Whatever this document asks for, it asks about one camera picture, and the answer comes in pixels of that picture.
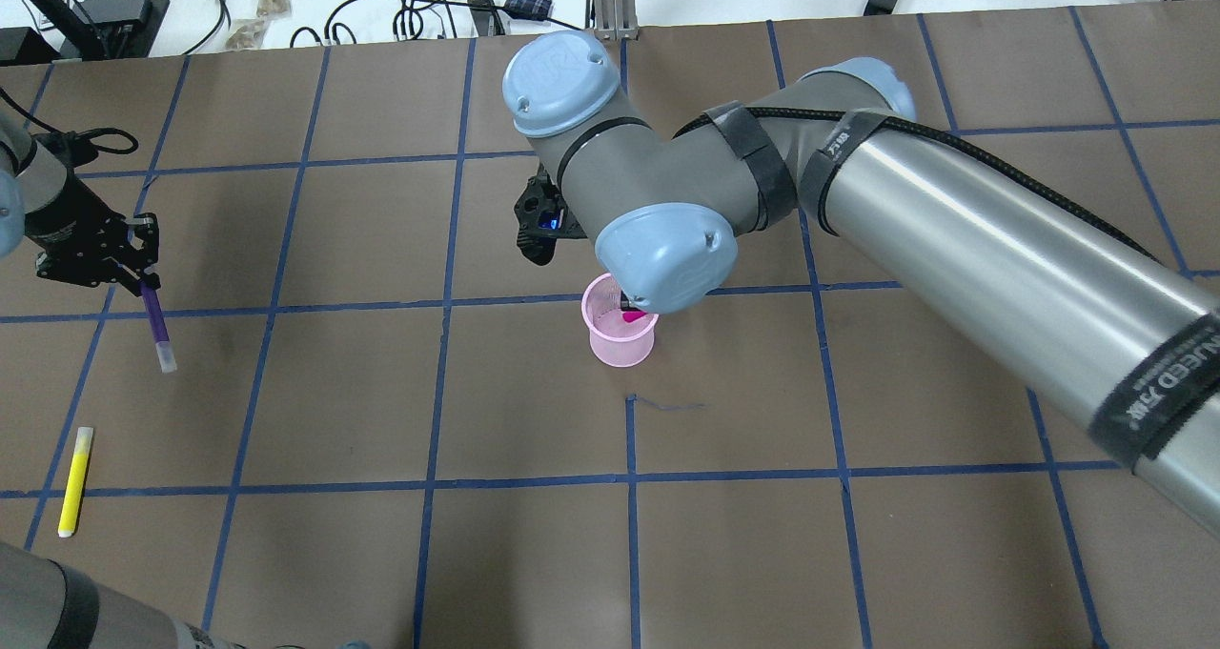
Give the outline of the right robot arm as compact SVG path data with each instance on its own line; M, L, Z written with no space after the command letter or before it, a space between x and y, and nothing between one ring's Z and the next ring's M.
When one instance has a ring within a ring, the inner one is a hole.
M723 284L738 235L802 210L1218 532L1218 296L1011 163L916 123L889 63L814 70L666 140L608 49L559 30L510 59L501 101L562 209L558 224L518 209L518 240L587 239L626 303L671 314Z

